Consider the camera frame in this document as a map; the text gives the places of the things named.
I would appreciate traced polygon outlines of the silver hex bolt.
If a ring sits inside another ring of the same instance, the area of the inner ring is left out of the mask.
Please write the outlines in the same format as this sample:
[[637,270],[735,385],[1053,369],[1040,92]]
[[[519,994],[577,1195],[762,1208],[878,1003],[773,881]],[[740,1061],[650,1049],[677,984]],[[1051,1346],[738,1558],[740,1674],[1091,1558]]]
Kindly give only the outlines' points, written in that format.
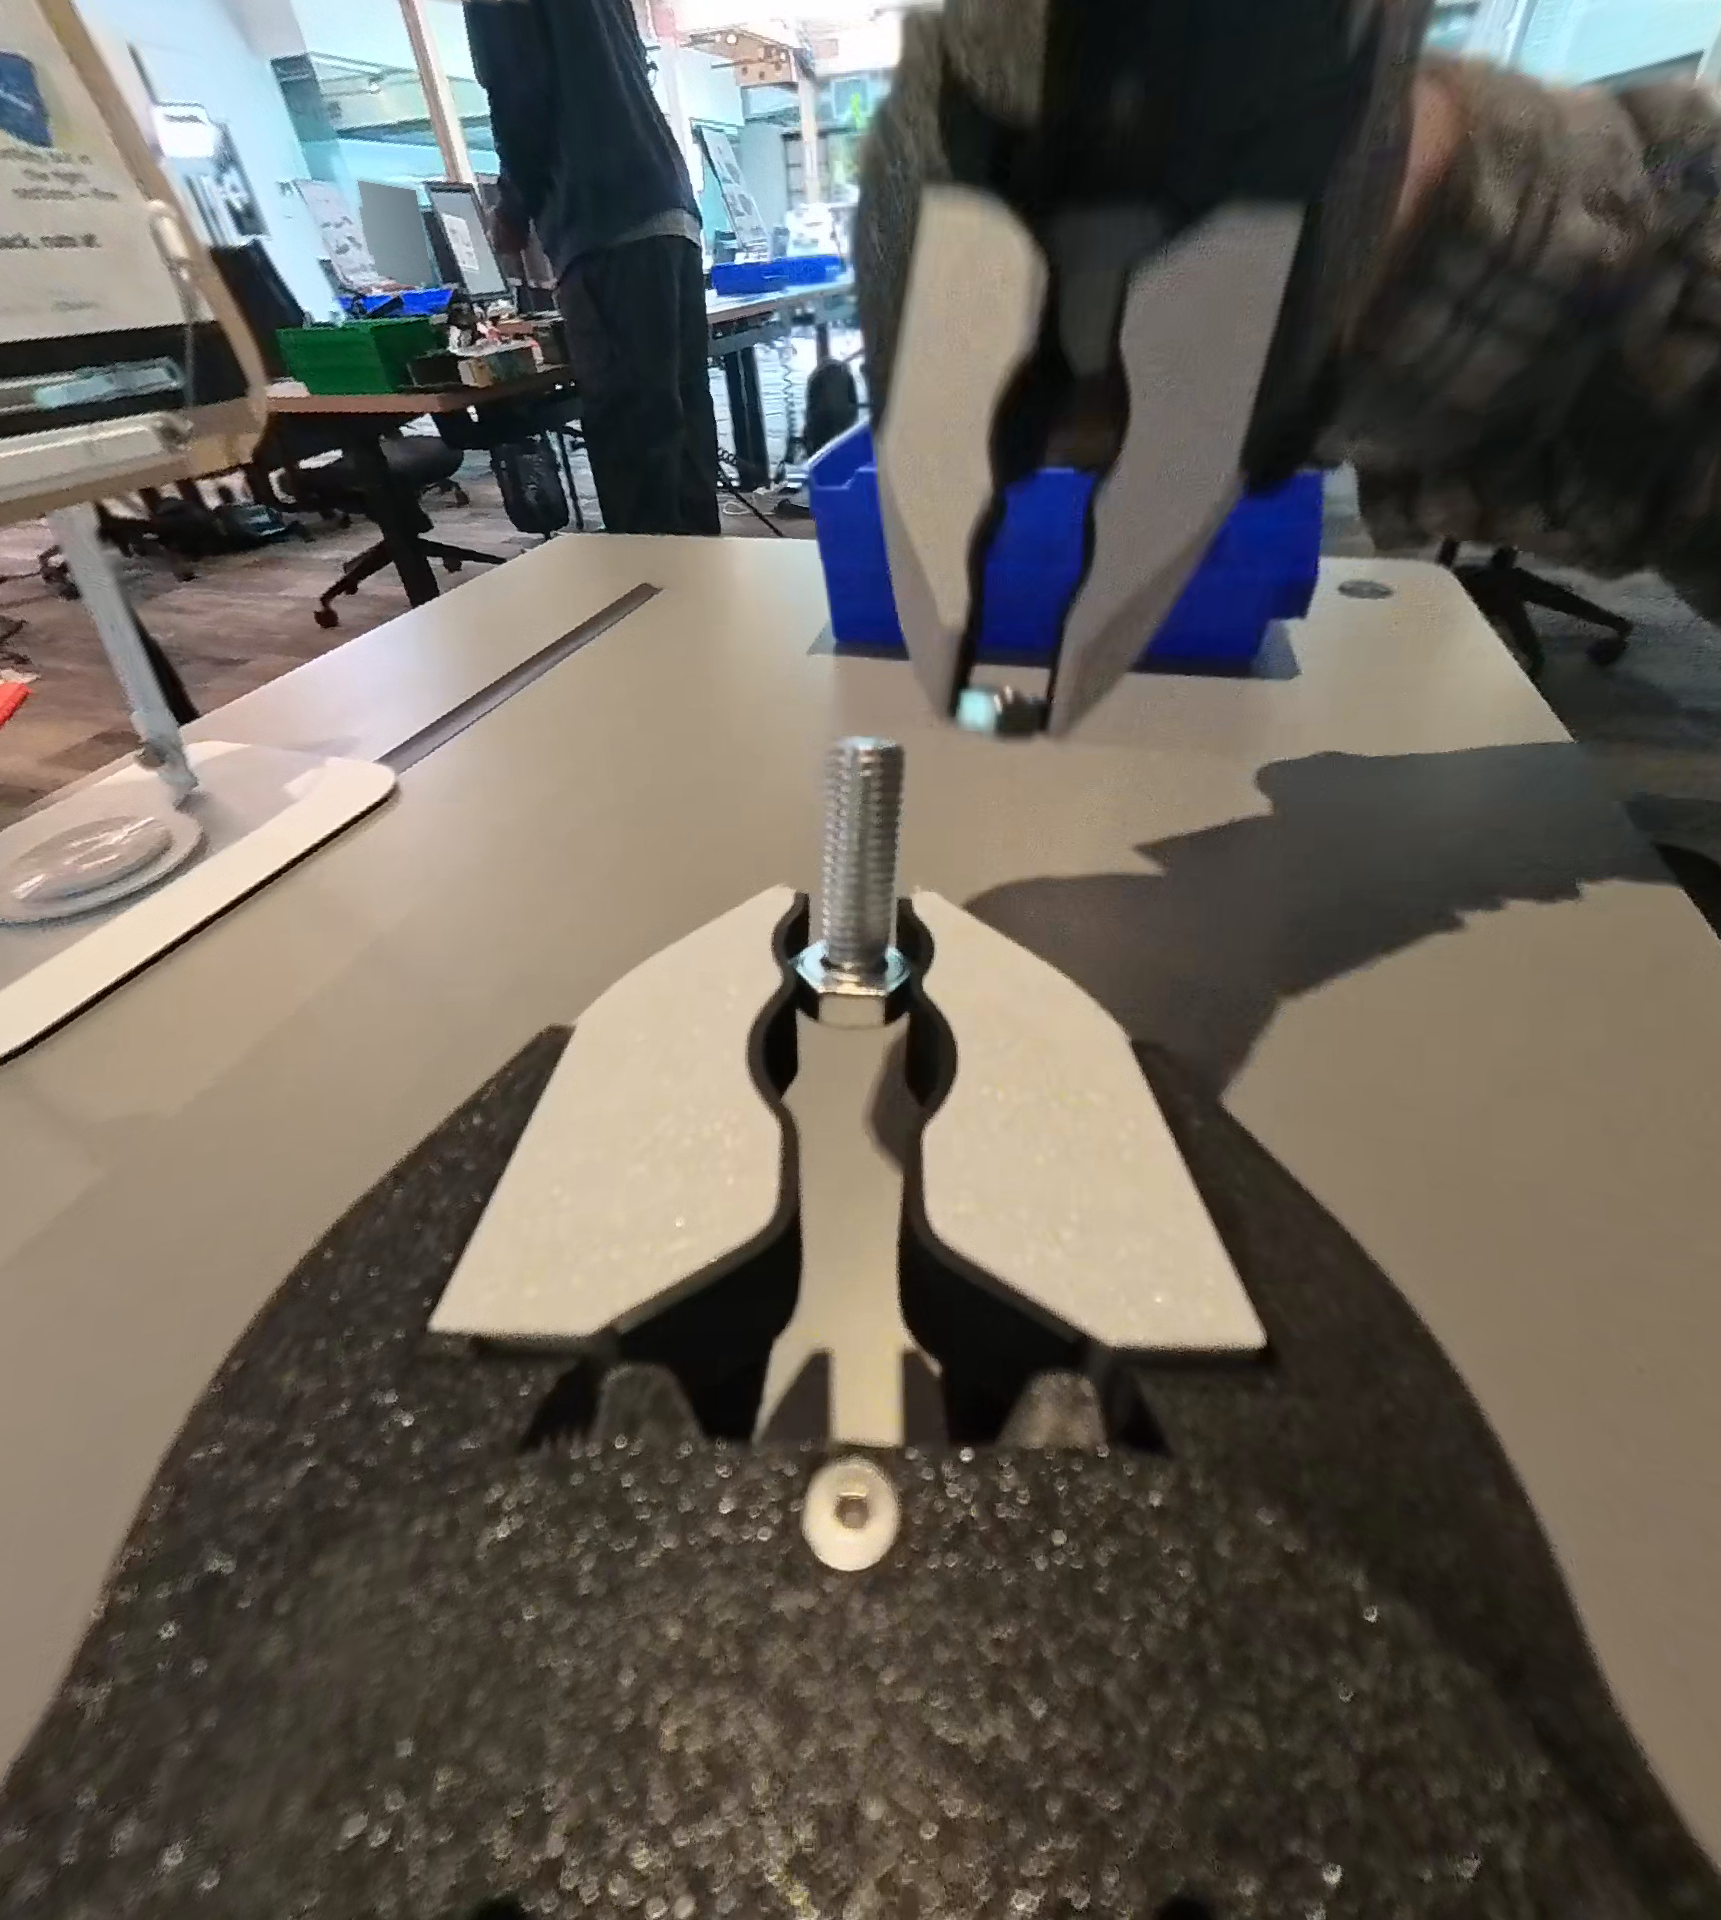
[[824,761],[819,889],[786,953],[794,1008],[819,1026],[874,1034],[907,1015],[916,965],[901,944],[904,748],[849,734]]

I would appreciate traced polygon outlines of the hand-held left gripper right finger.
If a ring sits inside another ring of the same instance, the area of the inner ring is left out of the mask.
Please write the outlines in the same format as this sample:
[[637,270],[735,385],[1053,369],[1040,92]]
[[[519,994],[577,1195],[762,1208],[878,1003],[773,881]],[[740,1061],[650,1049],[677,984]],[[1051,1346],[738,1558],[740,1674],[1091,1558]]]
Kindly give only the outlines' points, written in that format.
[[1266,1333],[1124,1028],[940,893],[912,895],[952,1068],[920,1131],[938,1249],[1129,1359],[1245,1359]]

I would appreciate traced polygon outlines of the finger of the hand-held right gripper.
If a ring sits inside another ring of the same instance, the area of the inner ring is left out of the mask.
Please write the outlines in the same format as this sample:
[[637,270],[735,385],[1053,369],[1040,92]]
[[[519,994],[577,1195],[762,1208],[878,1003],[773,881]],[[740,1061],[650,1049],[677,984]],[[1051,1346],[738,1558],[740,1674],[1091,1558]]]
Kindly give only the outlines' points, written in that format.
[[1071,735],[1145,653],[1245,487],[1304,204],[1222,204],[1127,277],[1127,414],[1091,503],[1091,553],[1056,651],[1046,732]]
[[874,472],[907,657],[949,721],[971,704],[996,422],[1039,346],[1046,291],[1046,257],[1009,204],[958,184],[920,192]]

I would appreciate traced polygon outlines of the black office chair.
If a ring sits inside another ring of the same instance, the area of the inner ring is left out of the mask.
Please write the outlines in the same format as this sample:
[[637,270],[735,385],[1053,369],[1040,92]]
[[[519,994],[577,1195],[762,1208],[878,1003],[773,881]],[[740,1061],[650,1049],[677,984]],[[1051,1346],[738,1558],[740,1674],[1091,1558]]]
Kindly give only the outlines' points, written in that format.
[[312,617],[322,629],[337,629],[339,601],[383,571],[390,570],[418,607],[441,593],[438,571],[505,564],[503,553],[437,538],[425,496],[455,491],[462,505],[470,501],[456,482],[461,450],[441,437],[405,435],[388,422],[358,426],[352,416],[282,417],[268,429],[268,447],[305,511],[341,521],[363,516],[378,529],[378,540],[321,591]]
[[1535,611],[1552,611],[1598,629],[1588,648],[1598,667],[1613,667],[1629,651],[1634,622],[1521,566],[1514,545],[1500,543],[1485,558],[1470,559],[1464,558],[1464,542],[1450,538],[1440,545],[1438,564],[1466,588],[1535,683],[1545,675],[1545,644]]

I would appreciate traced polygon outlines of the green plastic bin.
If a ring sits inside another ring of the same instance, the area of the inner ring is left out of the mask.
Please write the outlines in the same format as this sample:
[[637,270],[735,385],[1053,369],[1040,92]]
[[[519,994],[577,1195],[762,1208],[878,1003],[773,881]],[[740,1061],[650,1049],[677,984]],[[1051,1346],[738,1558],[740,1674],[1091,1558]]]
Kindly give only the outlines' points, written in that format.
[[447,351],[447,328],[412,313],[282,326],[275,339],[288,378],[331,397],[412,392],[417,363]]

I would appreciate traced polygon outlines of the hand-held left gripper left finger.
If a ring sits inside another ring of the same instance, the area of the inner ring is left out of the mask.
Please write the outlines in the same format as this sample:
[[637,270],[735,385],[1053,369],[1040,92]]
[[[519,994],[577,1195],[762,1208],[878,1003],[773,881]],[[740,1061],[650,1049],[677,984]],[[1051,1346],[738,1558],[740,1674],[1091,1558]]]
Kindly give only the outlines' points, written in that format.
[[760,1369],[800,1281],[789,959],[771,886],[575,1023],[428,1319],[441,1342]]

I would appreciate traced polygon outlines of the black computer monitor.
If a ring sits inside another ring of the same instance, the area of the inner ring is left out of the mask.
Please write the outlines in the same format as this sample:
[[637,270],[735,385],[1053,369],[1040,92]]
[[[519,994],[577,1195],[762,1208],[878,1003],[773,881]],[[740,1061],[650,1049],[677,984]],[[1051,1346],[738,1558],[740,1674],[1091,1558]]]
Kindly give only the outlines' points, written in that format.
[[493,246],[481,192],[467,182],[422,184],[425,224],[441,286],[476,304],[511,298],[511,283]]

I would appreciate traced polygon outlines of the wooden desk with black legs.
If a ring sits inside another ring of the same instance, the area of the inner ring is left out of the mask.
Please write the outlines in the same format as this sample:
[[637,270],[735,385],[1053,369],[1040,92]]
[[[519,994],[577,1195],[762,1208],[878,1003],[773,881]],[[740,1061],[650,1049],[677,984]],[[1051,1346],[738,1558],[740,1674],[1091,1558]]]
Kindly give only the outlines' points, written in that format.
[[727,405],[722,479],[743,496],[784,489],[808,458],[819,368],[855,324],[855,277],[708,293],[706,313],[708,362]]
[[296,380],[285,380],[268,385],[266,404],[272,419],[331,423],[328,450],[350,460],[352,482],[363,494],[369,518],[378,526],[387,561],[414,607],[441,593],[435,564],[458,570],[465,559],[456,549],[432,540],[432,523],[418,503],[420,494],[392,472],[383,452],[387,429],[420,417],[490,423],[497,414],[511,411],[545,431],[577,426],[581,419],[579,388],[562,369],[549,366],[493,385],[412,388],[374,396],[311,394]]

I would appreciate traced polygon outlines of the white metal stand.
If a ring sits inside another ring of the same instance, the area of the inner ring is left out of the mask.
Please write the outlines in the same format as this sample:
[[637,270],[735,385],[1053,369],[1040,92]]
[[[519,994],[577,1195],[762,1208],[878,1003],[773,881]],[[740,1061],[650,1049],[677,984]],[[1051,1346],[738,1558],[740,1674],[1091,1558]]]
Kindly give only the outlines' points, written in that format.
[[137,748],[0,828],[0,1064],[378,810],[374,759],[189,740],[115,584],[90,503],[117,483],[230,467],[219,410],[150,411],[0,440],[0,520],[48,518]]

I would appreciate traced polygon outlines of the person's right forearm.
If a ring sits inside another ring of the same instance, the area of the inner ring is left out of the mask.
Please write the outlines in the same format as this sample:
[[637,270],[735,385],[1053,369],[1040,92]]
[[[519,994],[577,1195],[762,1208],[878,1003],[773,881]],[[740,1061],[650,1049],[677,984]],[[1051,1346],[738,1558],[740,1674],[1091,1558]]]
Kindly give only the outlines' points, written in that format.
[[1427,57],[1320,453],[1378,549],[1651,571],[1721,629],[1721,100]]

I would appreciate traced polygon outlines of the wooden board with instruction sheet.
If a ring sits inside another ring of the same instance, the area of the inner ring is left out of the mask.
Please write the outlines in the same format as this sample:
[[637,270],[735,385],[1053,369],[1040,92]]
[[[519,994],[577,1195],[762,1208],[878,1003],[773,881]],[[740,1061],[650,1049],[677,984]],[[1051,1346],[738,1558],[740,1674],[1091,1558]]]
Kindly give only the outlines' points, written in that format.
[[80,11],[0,2],[0,523],[243,466],[264,360]]

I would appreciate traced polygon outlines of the large blue plastic bin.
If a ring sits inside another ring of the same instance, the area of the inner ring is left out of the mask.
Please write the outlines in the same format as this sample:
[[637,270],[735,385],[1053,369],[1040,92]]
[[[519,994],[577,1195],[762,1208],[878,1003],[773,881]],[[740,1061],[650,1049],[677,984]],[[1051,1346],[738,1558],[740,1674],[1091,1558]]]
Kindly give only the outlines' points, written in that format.
[[[872,428],[828,442],[807,469],[808,503],[838,651],[901,657],[876,491]],[[1012,485],[986,564],[985,657],[1046,666],[1081,575],[1095,478],[1043,467]],[[1240,678],[1268,628],[1309,610],[1325,523],[1325,474],[1304,469],[1274,491],[1243,496],[1191,582],[1143,650],[1139,674]]]

